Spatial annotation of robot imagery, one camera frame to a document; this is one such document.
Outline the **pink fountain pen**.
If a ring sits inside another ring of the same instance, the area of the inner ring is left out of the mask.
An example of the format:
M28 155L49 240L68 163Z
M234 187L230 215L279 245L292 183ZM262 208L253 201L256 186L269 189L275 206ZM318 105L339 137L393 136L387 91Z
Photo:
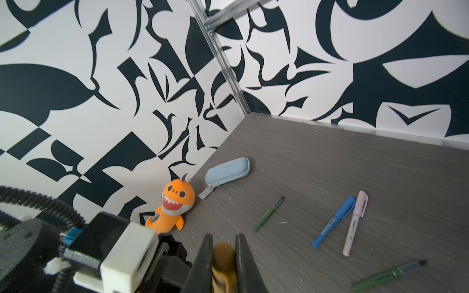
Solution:
M350 223L348 234L344 243L344 247L343 247L344 256L350 255L352 245L354 242L354 238L358 230L360 219L364 217L368 202L369 202L368 194L365 191L361 190L358 194L358 197L354 206L351 223Z

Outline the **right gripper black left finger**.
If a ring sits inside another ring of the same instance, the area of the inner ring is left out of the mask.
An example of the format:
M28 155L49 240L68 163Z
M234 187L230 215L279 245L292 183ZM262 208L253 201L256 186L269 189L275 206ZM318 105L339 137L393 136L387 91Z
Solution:
M206 234L181 293L212 292L213 247L212 234Z

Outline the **brown pen cap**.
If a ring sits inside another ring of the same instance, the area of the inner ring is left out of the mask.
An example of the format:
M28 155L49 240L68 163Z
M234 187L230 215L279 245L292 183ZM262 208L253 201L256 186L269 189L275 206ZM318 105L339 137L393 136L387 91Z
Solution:
M212 286L214 293L238 292L236 252L229 243L220 242L213 249Z

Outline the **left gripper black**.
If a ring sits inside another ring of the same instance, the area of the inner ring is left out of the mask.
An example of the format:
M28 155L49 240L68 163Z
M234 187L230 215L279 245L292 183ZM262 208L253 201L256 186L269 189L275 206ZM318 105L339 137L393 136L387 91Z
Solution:
M181 242L171 234L160 234L159 244L137 293L180 293L192 262Z

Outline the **blue pen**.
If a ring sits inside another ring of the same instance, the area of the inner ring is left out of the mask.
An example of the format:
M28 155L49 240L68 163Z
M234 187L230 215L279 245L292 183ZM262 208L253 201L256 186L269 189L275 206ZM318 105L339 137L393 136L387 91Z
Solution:
M335 226L344 220L350 212L354 209L356 204L354 197L349 197L341 206L341 208L335 213L327 225L322 229L321 233L313 241L312 246L317 249L327 235L335 228Z

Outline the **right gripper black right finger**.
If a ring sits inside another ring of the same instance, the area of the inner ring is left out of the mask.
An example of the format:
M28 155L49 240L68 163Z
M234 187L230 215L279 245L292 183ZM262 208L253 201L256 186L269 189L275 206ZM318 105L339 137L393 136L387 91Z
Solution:
M236 275L239 293L268 293L244 234L235 240Z

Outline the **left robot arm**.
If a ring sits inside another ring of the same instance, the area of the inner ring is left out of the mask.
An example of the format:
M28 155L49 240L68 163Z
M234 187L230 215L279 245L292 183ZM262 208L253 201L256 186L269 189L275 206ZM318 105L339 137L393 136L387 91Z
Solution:
M136 227L128 219L98 213L90 222L63 201L10 187L1 202L49 213L62 222L20 220L1 213L1 291L4 293L116 293L116 282L102 275L102 264L122 243L124 256L137 261L138 279L126 293L179 293L192 264L180 242L159 236L147 251L130 244Z

